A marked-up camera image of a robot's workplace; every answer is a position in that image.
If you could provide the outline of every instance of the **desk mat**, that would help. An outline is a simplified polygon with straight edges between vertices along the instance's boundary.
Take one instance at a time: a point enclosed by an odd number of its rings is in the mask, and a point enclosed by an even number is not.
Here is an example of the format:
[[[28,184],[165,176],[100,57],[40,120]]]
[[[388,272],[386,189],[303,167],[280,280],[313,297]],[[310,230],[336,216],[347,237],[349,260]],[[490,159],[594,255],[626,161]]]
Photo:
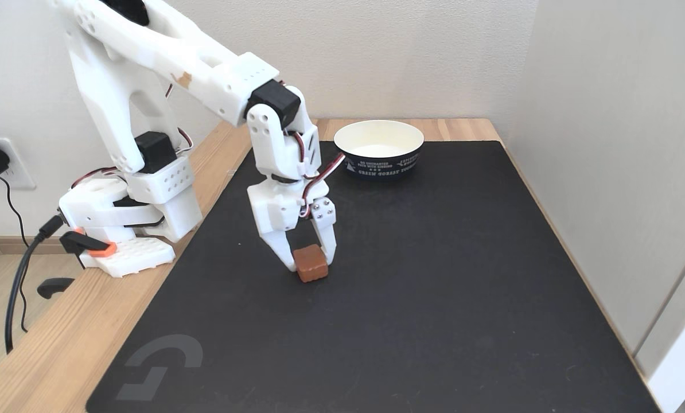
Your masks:
[[[251,152],[88,411],[659,411],[499,143],[425,143],[393,183],[335,172],[310,284],[258,238],[261,180]]]

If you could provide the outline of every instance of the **black clamp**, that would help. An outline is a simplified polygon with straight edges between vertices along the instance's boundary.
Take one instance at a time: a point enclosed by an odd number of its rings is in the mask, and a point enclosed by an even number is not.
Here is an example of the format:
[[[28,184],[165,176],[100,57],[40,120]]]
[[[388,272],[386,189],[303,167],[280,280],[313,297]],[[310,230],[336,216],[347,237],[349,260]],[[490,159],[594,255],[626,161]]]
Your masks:
[[[96,240],[95,238],[88,237],[83,233],[75,231],[65,232],[65,234],[60,237],[60,243],[68,254],[75,254],[75,256],[77,256],[77,261],[80,261],[80,254],[85,250],[105,251],[111,246],[101,240]],[[46,279],[39,287],[36,287],[36,292],[38,292],[42,298],[49,300],[54,293],[62,293],[64,290],[67,290],[67,287],[69,287],[74,280],[75,279],[68,278]]]

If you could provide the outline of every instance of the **brown cube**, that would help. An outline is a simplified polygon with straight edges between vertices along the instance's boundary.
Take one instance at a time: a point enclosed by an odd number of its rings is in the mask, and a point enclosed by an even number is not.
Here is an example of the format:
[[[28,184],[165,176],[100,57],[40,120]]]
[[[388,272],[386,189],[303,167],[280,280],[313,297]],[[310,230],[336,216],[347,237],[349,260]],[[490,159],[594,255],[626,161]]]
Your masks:
[[[292,252],[297,274],[302,282],[311,282],[327,277],[327,258],[322,248],[311,245]]]

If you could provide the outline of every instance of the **power outlet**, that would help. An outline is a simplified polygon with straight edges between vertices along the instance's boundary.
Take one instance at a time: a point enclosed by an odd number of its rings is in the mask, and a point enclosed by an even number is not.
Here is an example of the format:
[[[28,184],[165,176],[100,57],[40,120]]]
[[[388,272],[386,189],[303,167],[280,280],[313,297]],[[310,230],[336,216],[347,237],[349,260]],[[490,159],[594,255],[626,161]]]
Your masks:
[[[6,180],[12,190],[33,190],[36,184],[26,170],[26,166],[19,156],[19,152],[14,143],[9,138],[0,138],[0,149],[9,155],[9,169],[1,173],[1,177]]]

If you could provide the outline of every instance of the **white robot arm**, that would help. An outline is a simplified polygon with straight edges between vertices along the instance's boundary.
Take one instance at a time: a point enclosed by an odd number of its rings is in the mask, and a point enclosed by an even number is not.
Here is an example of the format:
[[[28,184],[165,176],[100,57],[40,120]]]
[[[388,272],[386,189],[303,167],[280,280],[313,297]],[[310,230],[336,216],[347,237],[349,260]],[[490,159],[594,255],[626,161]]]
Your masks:
[[[332,263],[335,208],[317,173],[317,128],[301,92],[275,81],[279,71],[251,53],[233,54],[161,0],[49,0],[65,30],[80,93],[123,178],[84,180],[60,199],[73,228],[115,243],[115,254],[83,253],[86,266],[112,276],[174,259],[157,235],[178,241],[201,220],[183,132],[159,83],[161,76],[233,126],[248,123],[256,167],[266,176],[248,188],[259,235],[291,271],[285,232],[312,219]],[[134,138],[129,103],[149,131]]]

